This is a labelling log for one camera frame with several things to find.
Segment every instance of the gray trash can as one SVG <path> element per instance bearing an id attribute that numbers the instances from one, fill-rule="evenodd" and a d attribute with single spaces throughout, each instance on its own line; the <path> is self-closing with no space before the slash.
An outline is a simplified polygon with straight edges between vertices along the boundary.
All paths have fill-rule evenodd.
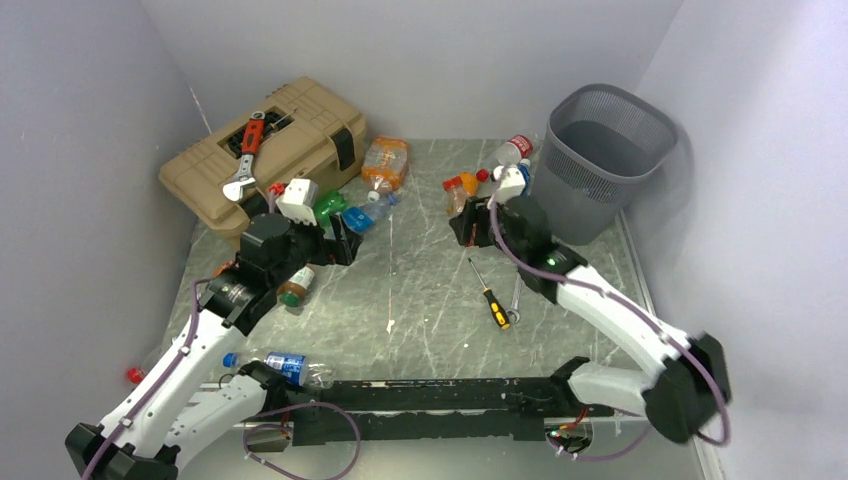
<path id="1" fill-rule="evenodd" d="M 530 190 L 551 231 L 572 245 L 595 239 L 677 143 L 674 123 L 635 95 L 588 85 L 554 109 Z"/>

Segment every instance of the gray wall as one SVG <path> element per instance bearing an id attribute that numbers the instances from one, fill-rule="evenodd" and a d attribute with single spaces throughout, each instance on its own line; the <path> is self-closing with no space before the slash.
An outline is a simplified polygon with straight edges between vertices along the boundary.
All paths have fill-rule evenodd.
<path id="1" fill-rule="evenodd" d="M 4 1 L 0 45 L 0 477 L 67 479 L 168 319 L 194 219 L 156 174 L 204 128 L 137 2 Z"/>
<path id="2" fill-rule="evenodd" d="M 846 478 L 848 6 L 684 3 L 638 93 L 688 132 L 631 224 L 659 313 L 727 350 L 729 478 Z"/>
<path id="3" fill-rule="evenodd" d="M 309 75 L 373 133 L 544 132 L 577 88 L 635 88 L 682 0 L 142 0 L 212 128 Z"/>

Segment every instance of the green bottle cap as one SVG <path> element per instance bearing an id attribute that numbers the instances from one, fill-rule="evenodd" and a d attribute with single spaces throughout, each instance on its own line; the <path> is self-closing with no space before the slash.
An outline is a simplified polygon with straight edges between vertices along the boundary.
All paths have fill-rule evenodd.
<path id="1" fill-rule="evenodd" d="M 287 307 L 299 307 L 300 298 L 292 292 L 285 292 L 280 295 L 280 301 Z"/>

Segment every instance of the brown plastic case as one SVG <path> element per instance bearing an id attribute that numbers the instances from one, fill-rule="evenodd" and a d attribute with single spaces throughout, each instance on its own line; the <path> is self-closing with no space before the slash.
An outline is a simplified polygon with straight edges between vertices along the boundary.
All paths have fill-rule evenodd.
<path id="1" fill-rule="evenodd" d="M 240 204 L 234 203 L 222 188 L 238 168 L 244 128 L 257 110 L 265 112 L 265 131 L 253 161 L 257 184 Z M 255 195 L 267 195 L 273 183 L 308 178 L 318 184 L 321 195 L 358 175 L 365 156 L 365 131 L 361 112 L 303 77 L 163 165 L 159 180 L 237 249 L 249 220 L 243 206 L 255 204 Z"/>

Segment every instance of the yellow and black screwdriver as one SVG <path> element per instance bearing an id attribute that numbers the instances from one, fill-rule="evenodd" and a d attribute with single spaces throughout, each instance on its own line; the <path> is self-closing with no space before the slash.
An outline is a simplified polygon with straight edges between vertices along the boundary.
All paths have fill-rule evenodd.
<path id="1" fill-rule="evenodd" d="M 486 303 L 489 306 L 489 311 L 492 312 L 492 318 L 499 327 L 506 330 L 510 325 L 509 318 L 506 316 L 506 310 L 504 310 L 501 306 L 501 302 L 495 298 L 495 294 L 492 293 L 492 289 L 486 286 L 486 282 L 483 281 L 483 277 L 480 275 L 480 272 L 477 271 L 477 267 L 474 266 L 474 262 L 471 261 L 470 258 L 468 259 L 468 263 L 471 264 L 471 268 L 474 269 L 474 273 L 477 275 L 477 278 L 480 279 L 480 283 L 483 284 L 483 296 L 486 297 Z"/>

